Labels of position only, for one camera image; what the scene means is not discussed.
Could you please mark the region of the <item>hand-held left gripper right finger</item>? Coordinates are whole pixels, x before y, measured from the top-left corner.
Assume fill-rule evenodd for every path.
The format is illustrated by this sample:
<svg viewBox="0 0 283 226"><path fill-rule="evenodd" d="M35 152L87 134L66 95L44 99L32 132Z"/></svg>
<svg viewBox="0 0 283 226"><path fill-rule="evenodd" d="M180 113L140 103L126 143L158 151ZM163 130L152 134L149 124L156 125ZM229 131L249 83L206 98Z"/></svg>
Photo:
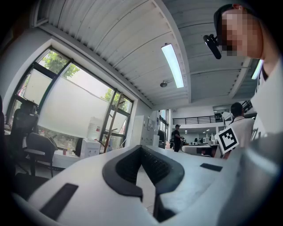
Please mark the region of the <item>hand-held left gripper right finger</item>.
<svg viewBox="0 0 283 226"><path fill-rule="evenodd" d="M141 226L217 226L226 160L142 146L141 162L155 186L153 215Z"/></svg>

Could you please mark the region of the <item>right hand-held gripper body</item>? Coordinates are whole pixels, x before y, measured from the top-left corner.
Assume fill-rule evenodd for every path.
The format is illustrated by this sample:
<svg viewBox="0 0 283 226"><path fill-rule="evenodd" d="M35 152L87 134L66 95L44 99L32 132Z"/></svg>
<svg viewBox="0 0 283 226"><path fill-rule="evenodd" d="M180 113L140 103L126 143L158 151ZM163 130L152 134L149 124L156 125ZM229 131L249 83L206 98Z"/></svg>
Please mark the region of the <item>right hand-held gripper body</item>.
<svg viewBox="0 0 283 226"><path fill-rule="evenodd" d="M218 144L222 154L231 151L239 145L238 138L232 127L225 128L218 133Z"/></svg>

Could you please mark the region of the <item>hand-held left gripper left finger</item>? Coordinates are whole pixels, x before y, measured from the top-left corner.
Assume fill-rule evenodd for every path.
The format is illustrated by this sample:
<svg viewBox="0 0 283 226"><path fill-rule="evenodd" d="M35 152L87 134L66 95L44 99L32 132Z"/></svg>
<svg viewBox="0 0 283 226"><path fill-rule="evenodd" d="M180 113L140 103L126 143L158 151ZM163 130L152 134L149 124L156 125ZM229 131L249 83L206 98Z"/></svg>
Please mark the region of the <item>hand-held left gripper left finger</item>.
<svg viewBox="0 0 283 226"><path fill-rule="evenodd" d="M103 167L126 147L80 160L39 187L28 200L13 193L35 226L156 226L140 198L123 196L103 178Z"/></svg>

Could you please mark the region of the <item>wooden coat stand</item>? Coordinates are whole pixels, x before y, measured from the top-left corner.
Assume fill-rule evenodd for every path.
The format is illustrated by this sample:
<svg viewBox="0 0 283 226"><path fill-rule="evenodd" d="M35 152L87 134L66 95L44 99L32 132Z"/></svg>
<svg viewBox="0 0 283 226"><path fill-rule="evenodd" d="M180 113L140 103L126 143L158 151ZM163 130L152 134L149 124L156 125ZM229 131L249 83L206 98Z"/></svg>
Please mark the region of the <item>wooden coat stand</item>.
<svg viewBox="0 0 283 226"><path fill-rule="evenodd" d="M105 141L103 153L106 153L106 151L107 151L107 147L108 147L108 144L109 144L109 141L110 141L110 136L111 136L111 133L112 133L112 127L113 127L113 124L114 124L114 121L115 121L115 116L117 114L117 111L119 110L119 105L121 104L121 102L122 102L121 100L123 98L123 92L121 92L120 96L118 98L117 104L115 105L114 104L114 98L115 98L116 92L117 91L115 91L114 94L113 94L113 97L111 99L111 106L109 106L109 110L107 112L107 118L105 119L105 129L104 130L106 130L106 125L107 125L107 122L108 122L108 119L109 119L109 116L110 116L111 109L112 109L112 107L114 107L114 112L112 114L112 120L111 120L109 129L108 129L108 132L106 134L107 136L106 136L106 141Z"/></svg>

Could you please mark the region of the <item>white office table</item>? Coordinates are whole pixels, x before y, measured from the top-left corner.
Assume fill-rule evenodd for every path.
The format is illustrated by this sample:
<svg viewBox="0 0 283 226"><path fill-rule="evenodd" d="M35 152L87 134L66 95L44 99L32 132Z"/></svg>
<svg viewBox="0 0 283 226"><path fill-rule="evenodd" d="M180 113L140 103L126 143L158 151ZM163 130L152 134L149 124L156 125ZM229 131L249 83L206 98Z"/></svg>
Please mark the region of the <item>white office table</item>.
<svg viewBox="0 0 283 226"><path fill-rule="evenodd" d="M187 145L182 147L182 152L197 156L221 158L219 145Z"/></svg>

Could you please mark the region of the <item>black balcony railing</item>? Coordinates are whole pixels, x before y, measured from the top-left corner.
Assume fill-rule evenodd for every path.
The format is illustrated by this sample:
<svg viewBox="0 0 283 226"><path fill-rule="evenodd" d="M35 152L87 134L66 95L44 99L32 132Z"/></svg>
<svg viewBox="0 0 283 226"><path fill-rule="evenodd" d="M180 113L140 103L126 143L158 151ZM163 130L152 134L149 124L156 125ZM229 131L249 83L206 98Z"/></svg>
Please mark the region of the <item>black balcony railing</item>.
<svg viewBox="0 0 283 226"><path fill-rule="evenodd" d="M203 116L203 117L182 117L173 118L173 124L206 124L206 123L221 123L222 117L217 116Z"/></svg>

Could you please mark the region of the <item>white desk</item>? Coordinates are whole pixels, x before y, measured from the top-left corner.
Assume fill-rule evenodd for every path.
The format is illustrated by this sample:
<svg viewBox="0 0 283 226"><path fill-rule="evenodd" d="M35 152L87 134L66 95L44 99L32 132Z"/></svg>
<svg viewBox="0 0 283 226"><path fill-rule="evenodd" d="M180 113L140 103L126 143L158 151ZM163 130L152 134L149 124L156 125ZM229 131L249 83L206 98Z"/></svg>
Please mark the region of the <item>white desk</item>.
<svg viewBox="0 0 283 226"><path fill-rule="evenodd" d="M80 160L74 153L63 155L63 150L56 150L53 155L53 167L65 169Z"/></svg>

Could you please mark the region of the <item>white water dispenser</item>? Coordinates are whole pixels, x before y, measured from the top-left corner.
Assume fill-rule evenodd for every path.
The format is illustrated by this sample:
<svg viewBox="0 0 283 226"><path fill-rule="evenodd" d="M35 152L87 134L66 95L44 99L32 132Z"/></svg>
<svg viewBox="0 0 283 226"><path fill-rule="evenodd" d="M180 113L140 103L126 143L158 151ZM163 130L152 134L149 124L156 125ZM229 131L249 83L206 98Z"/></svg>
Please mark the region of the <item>white water dispenser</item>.
<svg viewBox="0 0 283 226"><path fill-rule="evenodd" d="M82 139L80 158L88 158L100 154L101 143L94 140Z"/></svg>

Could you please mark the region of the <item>black bag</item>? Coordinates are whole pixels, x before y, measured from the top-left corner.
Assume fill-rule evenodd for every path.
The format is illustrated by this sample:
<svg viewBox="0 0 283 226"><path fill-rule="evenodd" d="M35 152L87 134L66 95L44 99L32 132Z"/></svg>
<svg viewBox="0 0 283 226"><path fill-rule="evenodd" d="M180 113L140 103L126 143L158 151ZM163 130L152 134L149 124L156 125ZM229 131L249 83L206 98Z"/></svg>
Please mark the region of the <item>black bag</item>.
<svg viewBox="0 0 283 226"><path fill-rule="evenodd" d="M77 141L77 144L76 144L76 148L75 148L75 155L80 157L81 155L81 147L82 147L82 141L83 141L84 138L79 138L78 141Z"/></svg>

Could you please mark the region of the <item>person's white printed shirt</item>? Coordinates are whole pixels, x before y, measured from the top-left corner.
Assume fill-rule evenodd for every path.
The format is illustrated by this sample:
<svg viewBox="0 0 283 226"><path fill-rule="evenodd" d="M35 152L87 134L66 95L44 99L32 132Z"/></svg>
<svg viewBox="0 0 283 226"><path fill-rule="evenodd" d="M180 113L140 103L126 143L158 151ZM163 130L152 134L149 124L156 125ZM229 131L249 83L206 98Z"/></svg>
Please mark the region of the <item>person's white printed shirt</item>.
<svg viewBox="0 0 283 226"><path fill-rule="evenodd" d="M261 69L251 103L257 113L252 141L283 132L283 58L270 75Z"/></svg>

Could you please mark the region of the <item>grey locker cabinet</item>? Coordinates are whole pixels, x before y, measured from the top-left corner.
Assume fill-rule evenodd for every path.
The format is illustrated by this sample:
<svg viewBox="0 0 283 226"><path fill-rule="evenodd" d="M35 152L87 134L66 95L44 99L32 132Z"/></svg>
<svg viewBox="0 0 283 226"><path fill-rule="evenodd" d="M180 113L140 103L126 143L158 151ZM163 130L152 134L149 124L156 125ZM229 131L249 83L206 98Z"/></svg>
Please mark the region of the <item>grey locker cabinet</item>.
<svg viewBox="0 0 283 226"><path fill-rule="evenodd" d="M156 121L151 120L147 116L136 116L134 119L130 145L153 145L154 135L158 132L156 123Z"/></svg>

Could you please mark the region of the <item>long ceiling lamp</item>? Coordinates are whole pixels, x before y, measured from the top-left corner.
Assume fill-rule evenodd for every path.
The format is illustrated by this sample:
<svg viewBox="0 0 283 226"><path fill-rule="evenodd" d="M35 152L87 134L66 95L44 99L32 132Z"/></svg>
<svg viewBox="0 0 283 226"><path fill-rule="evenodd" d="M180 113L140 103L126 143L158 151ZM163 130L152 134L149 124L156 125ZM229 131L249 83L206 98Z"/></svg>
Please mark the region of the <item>long ceiling lamp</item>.
<svg viewBox="0 0 283 226"><path fill-rule="evenodd" d="M170 70L172 72L175 84L177 88L183 88L184 87L184 82L183 82L183 77L180 69L180 65L176 56L176 53L174 51L173 45L172 44L165 44L161 48L167 63L170 67Z"/></svg>
<svg viewBox="0 0 283 226"><path fill-rule="evenodd" d="M263 65L263 60L259 60L251 79L256 80L258 78L262 65Z"/></svg>

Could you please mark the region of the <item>grey shell chair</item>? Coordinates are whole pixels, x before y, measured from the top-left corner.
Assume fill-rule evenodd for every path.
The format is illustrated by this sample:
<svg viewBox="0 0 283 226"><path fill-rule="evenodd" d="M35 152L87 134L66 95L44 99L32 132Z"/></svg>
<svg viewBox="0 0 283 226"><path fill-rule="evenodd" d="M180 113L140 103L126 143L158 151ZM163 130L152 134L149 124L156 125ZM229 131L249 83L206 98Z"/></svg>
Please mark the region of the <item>grey shell chair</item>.
<svg viewBox="0 0 283 226"><path fill-rule="evenodd" d="M51 177L53 177L53 157L58 147L56 143L47 137L37 133L30 133L26 138L27 147L24 150L30 159L31 175L35 176L35 164L39 160L49 163Z"/></svg>

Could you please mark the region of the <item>narrow white roller blind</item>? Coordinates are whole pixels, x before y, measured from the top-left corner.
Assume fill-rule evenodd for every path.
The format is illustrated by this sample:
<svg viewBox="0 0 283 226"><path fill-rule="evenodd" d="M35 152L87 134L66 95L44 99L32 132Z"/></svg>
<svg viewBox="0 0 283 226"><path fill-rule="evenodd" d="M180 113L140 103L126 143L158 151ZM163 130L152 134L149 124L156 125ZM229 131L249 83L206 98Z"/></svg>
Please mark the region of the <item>narrow white roller blind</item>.
<svg viewBox="0 0 283 226"><path fill-rule="evenodd" d="M39 105L51 81L48 76L32 69L24 87L23 97Z"/></svg>
<svg viewBox="0 0 283 226"><path fill-rule="evenodd" d="M107 121L106 129L105 129L106 131L108 131L109 128L110 128L113 114L114 114L114 111L111 110L108 121ZM114 122L113 122L113 125L112 125L112 131L114 133L124 134L125 126L126 126L126 120L127 120L127 116L122 115L119 112L117 112L115 119L114 119Z"/></svg>

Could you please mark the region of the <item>wide white roller blind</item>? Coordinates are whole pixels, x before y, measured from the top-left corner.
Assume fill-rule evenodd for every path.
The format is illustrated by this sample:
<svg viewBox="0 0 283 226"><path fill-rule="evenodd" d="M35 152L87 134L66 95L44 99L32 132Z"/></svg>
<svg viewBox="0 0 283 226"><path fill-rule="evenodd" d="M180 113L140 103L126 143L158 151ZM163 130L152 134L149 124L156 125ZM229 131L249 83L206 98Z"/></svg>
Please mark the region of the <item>wide white roller blind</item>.
<svg viewBox="0 0 283 226"><path fill-rule="evenodd" d="M109 103L60 77L46 98L39 126L76 137L86 137L91 117L102 126Z"/></svg>

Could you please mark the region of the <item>black mesh office chair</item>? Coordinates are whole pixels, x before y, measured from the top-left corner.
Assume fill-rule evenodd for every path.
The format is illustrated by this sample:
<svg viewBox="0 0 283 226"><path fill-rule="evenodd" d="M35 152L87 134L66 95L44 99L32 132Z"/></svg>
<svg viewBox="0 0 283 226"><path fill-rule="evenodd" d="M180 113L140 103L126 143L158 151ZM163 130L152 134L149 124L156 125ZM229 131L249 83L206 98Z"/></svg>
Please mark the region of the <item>black mesh office chair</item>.
<svg viewBox="0 0 283 226"><path fill-rule="evenodd" d="M27 157L33 158L34 154L27 147L27 138L31 133L37 132L38 105L32 101L25 100L14 113L8 149L13 162L26 174L29 172L20 163Z"/></svg>

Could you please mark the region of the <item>person's black cap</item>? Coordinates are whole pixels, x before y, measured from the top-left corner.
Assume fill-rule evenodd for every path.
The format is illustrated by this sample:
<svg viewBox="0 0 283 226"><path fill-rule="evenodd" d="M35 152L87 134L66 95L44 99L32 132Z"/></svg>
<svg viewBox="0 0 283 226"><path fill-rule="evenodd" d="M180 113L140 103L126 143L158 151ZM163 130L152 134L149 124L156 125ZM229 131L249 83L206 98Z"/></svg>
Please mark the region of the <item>person's black cap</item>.
<svg viewBox="0 0 283 226"><path fill-rule="evenodd" d="M220 38L222 34L222 15L224 12L239 9L240 4L225 4L221 6L215 13L214 13L214 26L216 30L217 37ZM245 5L242 6L244 11L248 14L259 18L258 13L256 13L253 9L247 8Z"/></svg>

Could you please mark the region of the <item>large dark-framed window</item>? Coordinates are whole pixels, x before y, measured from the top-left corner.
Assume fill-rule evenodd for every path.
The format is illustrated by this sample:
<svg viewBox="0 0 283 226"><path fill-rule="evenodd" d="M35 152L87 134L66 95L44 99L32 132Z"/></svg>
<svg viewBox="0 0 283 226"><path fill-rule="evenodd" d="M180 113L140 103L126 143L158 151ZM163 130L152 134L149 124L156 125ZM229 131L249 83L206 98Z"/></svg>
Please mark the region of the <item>large dark-framed window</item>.
<svg viewBox="0 0 283 226"><path fill-rule="evenodd" d="M38 122L43 104L46 98L48 97L52 87L56 83L57 79L59 79L60 77L63 77L75 83L76 85L92 93L93 95L107 101L109 103L109 106L111 106L111 99L113 97L114 92L117 91L114 98L115 105L117 104L118 98L121 93L121 91L119 91L115 86L102 80L96 74L92 73L90 70L83 67L81 64L77 63L74 59L71 59L67 57L65 54L62 54L61 52L57 51L56 49L49 47L36 60L34 60L31 65L29 65L29 67L21 77L19 83L16 85L16 88L12 94L12 98L10 100L7 110L7 118L5 124L8 129L12 128L15 111L21 107L21 104L25 100L27 100L23 97L23 92L25 89L24 87L26 85L27 78L31 73L32 69L36 69L37 71L41 72L42 74L52 79L50 85L45 91L42 100L36 110L36 113L38 114ZM121 101L122 102L119 105L119 110L117 112L127 116L127 120L126 120L124 134L114 133L113 131L111 133L111 136L115 136L117 139L116 149L125 146L127 130L129 127L130 114L133 105L133 101L124 94ZM107 118L107 112L109 110L109 106L103 120L100 138L99 140L97 140L100 141L102 144L101 147L102 151L104 150L104 145L107 136L106 134L108 132L105 131L104 129L105 129L105 119ZM46 129L42 126L39 126L39 124L37 124L37 129L40 135L52 137L60 148L70 147L71 149L74 149L79 139L79 137L76 136L71 136L64 133L59 133Z"/></svg>

